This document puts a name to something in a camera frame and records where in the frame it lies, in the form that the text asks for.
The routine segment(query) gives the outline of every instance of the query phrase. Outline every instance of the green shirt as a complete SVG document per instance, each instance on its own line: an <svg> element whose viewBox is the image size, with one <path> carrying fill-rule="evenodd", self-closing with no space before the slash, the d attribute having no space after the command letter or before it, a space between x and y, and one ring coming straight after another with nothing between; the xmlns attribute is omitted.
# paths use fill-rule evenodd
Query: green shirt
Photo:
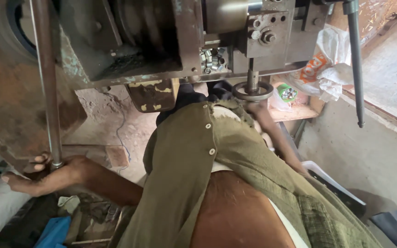
<svg viewBox="0 0 397 248"><path fill-rule="evenodd" d="M296 173L265 146L237 102L217 105L231 109L241 122L215 119L215 104L183 107L154 131L144 155L146 168L153 170L134 214L124 215L118 247L189 247L214 160L271 199L308 247L381 247L331 191Z"/></svg>

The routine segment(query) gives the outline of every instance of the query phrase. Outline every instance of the metal shaft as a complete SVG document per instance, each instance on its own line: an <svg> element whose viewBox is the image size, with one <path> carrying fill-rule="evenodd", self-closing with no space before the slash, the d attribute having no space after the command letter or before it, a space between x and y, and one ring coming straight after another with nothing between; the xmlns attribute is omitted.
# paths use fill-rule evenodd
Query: metal shaft
<svg viewBox="0 0 397 248"><path fill-rule="evenodd" d="M50 0L30 0L36 39L37 57L42 91L45 97L48 139L54 169L62 166L62 151L59 126L59 109L56 88L55 57L52 47L50 25Z"/></svg>
<svg viewBox="0 0 397 248"><path fill-rule="evenodd" d="M361 63L361 42L358 25L358 1L345 2L343 4L344 14L349 20L350 48L352 52L353 81L355 85L356 115L359 127L364 127L364 90L363 73Z"/></svg>
<svg viewBox="0 0 397 248"><path fill-rule="evenodd" d="M245 92L249 95L256 95L258 92L258 71L253 71L254 59L249 59L249 70L247 71L247 84Z"/></svg>

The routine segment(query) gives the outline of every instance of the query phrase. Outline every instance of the bolt hole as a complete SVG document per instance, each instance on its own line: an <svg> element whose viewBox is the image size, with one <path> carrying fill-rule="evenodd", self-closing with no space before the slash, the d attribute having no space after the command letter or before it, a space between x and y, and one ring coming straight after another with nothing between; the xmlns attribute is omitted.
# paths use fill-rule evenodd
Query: bolt hole
<svg viewBox="0 0 397 248"><path fill-rule="evenodd" d="M260 20L255 20L254 21L254 27L259 27L261 25Z"/></svg>

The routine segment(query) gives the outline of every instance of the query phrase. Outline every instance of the man's arm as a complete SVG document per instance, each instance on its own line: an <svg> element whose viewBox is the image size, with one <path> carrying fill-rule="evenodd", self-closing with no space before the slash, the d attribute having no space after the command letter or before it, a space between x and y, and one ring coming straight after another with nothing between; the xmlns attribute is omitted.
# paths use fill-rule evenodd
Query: man's arm
<svg viewBox="0 0 397 248"><path fill-rule="evenodd" d="M34 162L35 164L26 167L26 172L38 172L47 168L50 162L49 155L38 156ZM39 181L32 181L12 172L4 174L1 178L13 191L24 192L31 196L50 194L80 184L119 206L137 205L142 197L142 187L85 156L68 157L64 163L65 166Z"/></svg>
<svg viewBox="0 0 397 248"><path fill-rule="evenodd" d="M251 103L248 105L247 109L253 113L254 117L260 124L262 131L269 135L272 140L273 147L283 154L284 162L286 162L286 164L296 172L309 176L309 173L303 167L287 139L284 137L283 132L270 116L267 109L267 101Z"/></svg>

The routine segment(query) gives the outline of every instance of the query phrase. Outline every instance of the black trousers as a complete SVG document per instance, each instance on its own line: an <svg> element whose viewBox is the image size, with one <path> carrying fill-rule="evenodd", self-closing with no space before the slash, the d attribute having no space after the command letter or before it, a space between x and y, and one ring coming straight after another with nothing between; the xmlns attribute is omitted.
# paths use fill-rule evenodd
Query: black trousers
<svg viewBox="0 0 397 248"><path fill-rule="evenodd" d="M168 116L189 104L202 101L216 102L218 100L229 100L233 97L232 85L227 81L207 82L207 86L208 97L202 93L195 92L194 87L190 83L180 84L176 106L172 110L160 112L156 119L156 125L160 125Z"/></svg>

